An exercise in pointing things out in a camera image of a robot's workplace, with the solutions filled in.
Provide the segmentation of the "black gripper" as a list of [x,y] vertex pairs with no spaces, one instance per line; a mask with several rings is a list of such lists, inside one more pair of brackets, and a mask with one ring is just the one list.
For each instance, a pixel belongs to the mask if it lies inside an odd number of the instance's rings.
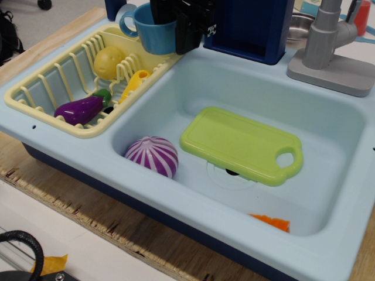
[[204,32],[215,32],[213,1],[175,1],[174,9],[168,0],[150,0],[152,17],[157,25],[176,20],[176,53],[178,55],[200,46]]

